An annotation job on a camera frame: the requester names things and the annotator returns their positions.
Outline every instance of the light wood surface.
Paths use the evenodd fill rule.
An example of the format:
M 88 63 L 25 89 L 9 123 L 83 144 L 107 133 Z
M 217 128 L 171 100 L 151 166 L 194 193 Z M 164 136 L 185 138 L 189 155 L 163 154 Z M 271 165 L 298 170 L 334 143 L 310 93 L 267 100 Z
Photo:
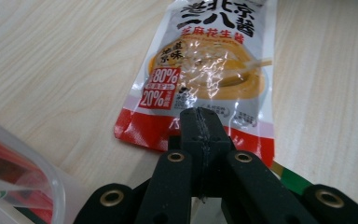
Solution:
M 89 193 L 145 181 L 113 126 L 169 3 L 0 1 L 0 125 Z M 274 65 L 275 161 L 358 202 L 358 1 L 280 0 Z

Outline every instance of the transparent plastic container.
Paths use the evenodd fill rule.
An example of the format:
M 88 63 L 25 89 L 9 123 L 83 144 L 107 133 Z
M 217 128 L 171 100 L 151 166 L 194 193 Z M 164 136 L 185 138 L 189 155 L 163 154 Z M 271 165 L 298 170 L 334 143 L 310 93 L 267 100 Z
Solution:
M 0 223 L 24 223 L 14 206 L 44 211 L 46 222 L 73 223 L 88 196 L 80 183 L 0 127 Z

